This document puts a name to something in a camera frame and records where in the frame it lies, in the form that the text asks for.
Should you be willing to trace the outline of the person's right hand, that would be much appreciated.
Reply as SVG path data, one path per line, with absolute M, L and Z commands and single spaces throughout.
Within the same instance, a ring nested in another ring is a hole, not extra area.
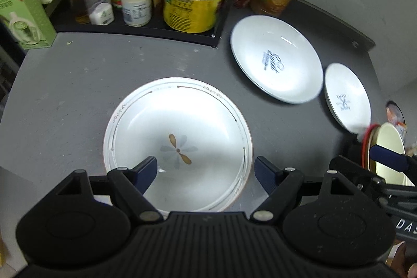
M 408 278 L 417 278 L 417 263 L 413 263 L 407 272 Z

